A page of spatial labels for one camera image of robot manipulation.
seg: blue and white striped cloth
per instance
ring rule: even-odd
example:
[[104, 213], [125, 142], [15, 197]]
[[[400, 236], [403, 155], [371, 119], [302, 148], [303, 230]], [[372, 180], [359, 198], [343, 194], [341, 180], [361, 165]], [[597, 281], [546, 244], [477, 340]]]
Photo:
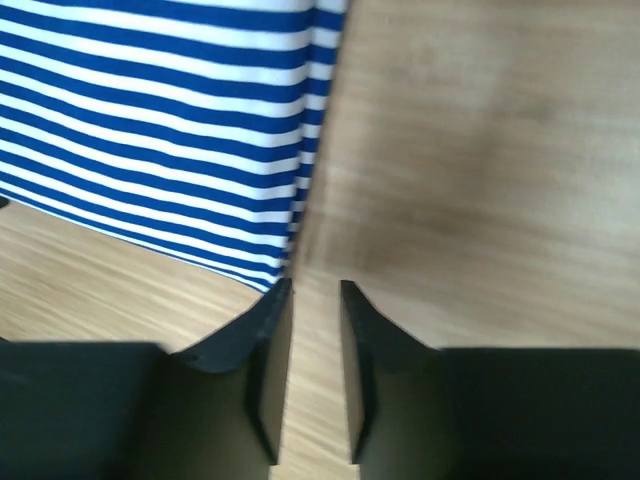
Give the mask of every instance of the blue and white striped cloth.
[[346, 3], [0, 0], [0, 195], [267, 290]]

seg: striped shirt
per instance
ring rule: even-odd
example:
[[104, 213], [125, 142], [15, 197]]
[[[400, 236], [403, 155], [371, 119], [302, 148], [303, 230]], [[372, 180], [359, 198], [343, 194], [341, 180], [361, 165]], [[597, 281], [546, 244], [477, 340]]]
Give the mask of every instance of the striped shirt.
[[0, 195], [267, 290], [347, 0], [0, 0]]

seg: wood grain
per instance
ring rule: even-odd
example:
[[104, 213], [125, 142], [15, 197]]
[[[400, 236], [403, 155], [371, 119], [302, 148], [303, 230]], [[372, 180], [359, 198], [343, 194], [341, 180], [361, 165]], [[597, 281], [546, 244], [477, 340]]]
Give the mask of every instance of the wood grain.
[[[353, 2], [295, 262], [276, 479], [354, 479], [340, 278], [432, 345], [640, 346], [640, 4]], [[12, 205], [0, 332], [181, 348], [231, 280]]]

